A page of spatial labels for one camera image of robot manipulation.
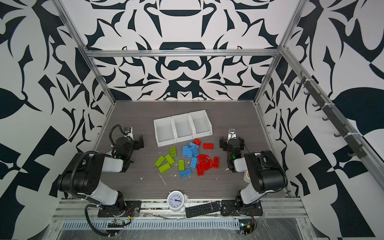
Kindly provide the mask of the red brick bottom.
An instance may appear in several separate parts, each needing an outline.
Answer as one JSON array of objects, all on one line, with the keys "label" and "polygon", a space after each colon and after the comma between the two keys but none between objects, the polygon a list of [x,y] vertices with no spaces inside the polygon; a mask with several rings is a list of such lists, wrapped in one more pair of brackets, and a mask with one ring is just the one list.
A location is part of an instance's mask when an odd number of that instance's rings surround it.
[{"label": "red brick bottom", "polygon": [[204,170],[203,170],[203,167],[202,167],[201,164],[198,164],[198,165],[196,166],[196,169],[197,169],[197,173],[198,173],[198,176],[199,176],[199,177],[201,177],[201,176],[204,175]]}]

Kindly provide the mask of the blue brick bottom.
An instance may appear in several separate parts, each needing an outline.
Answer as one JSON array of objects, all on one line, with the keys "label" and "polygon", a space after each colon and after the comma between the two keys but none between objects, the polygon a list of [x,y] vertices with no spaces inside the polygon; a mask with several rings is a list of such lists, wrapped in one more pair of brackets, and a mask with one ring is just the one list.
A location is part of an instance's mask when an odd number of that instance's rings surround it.
[{"label": "blue brick bottom", "polygon": [[179,172],[180,178],[188,177],[192,174],[192,171],[190,169],[186,169]]}]

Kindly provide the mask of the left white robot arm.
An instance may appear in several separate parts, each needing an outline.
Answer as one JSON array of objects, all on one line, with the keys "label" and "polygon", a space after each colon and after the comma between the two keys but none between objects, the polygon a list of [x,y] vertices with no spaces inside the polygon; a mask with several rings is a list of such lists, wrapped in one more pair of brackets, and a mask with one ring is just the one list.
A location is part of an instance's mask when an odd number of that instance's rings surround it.
[{"label": "left white robot arm", "polygon": [[125,201],[123,193],[101,181],[102,173],[125,173],[134,162],[134,151],[144,148],[141,135],[134,139],[133,128],[115,125],[109,132],[112,151],[77,153],[57,180],[58,190],[75,198],[85,199],[99,208],[98,217],[129,216],[139,211],[140,201]]}]

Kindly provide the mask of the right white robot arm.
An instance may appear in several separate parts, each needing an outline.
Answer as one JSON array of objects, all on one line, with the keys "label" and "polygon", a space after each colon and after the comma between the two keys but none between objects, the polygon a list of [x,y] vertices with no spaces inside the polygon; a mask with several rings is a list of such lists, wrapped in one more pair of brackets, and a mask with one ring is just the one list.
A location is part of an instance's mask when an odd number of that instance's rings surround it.
[{"label": "right white robot arm", "polygon": [[240,209],[250,207],[269,193],[276,193],[288,185],[288,179],[282,166],[272,151],[242,154],[245,141],[242,138],[221,138],[219,146],[227,152],[227,164],[233,173],[247,172],[250,183],[236,196],[236,203]]}]

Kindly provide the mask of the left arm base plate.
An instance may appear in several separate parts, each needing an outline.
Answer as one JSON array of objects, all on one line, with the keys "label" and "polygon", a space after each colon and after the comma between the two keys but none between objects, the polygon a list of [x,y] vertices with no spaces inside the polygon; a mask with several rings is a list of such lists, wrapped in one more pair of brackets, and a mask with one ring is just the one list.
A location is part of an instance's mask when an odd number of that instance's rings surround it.
[{"label": "left arm base plate", "polygon": [[121,206],[116,203],[113,206],[101,205],[98,212],[99,218],[133,217],[141,211],[141,201],[125,201]]}]

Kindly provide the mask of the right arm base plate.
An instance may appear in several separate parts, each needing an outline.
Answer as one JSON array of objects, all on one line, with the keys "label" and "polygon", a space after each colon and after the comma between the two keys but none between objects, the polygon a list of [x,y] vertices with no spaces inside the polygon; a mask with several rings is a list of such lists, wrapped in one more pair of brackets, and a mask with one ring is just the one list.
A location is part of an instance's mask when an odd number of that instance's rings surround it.
[{"label": "right arm base plate", "polygon": [[221,214],[222,216],[256,216],[260,217],[264,214],[260,202],[250,205],[242,205],[236,200],[222,200],[221,201]]}]

